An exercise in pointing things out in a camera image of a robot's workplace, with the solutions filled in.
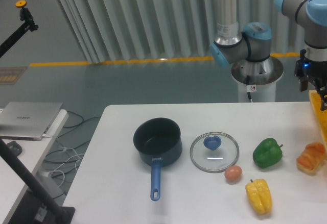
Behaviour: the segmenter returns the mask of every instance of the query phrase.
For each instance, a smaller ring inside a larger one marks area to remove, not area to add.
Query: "laptop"
[[[62,103],[9,102],[0,113],[0,138],[42,140]]]

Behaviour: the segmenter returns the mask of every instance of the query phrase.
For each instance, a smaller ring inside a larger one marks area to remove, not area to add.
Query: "black saucepan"
[[[142,160],[151,166],[150,198],[157,201],[161,167],[174,163],[182,153],[180,128],[171,119],[154,118],[137,128],[133,141]]]

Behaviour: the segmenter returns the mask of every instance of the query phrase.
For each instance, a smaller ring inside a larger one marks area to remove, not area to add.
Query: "white table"
[[[67,119],[67,111],[61,110],[47,132],[47,135],[52,136],[50,138],[43,138],[41,141],[15,140],[22,147],[19,160],[33,175],[39,170]],[[8,223],[28,187],[2,158],[0,172],[0,223]]]
[[[144,121],[167,117],[181,129],[183,152],[161,171],[161,198],[150,200],[150,167],[133,145]],[[236,184],[223,173],[206,173],[190,160],[190,146],[207,132],[224,132],[240,147]],[[256,146],[273,137],[283,144],[283,158],[259,169]],[[321,141],[308,102],[244,104],[117,105],[105,109],[64,202],[76,212],[75,224],[89,223],[325,223],[327,165],[315,176],[296,167],[305,145]],[[250,179],[265,179],[273,208],[258,216],[246,196]]]

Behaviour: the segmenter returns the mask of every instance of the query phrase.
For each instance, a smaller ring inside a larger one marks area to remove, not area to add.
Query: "brown egg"
[[[225,171],[225,178],[230,182],[237,181],[242,174],[242,169],[237,165],[232,165]]]

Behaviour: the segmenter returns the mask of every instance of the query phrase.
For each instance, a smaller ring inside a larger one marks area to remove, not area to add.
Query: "yellow floor stripe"
[[[272,57],[298,57],[299,53],[272,53]],[[212,57],[181,57],[181,58],[159,58],[159,59],[144,59],[144,60],[117,60],[104,61],[99,64],[90,65],[110,65],[110,64],[135,64],[135,63],[158,63],[158,62],[197,62],[197,61],[212,61]],[[41,62],[31,63],[30,67],[45,67],[45,66],[73,66],[73,65],[89,65],[89,62]]]

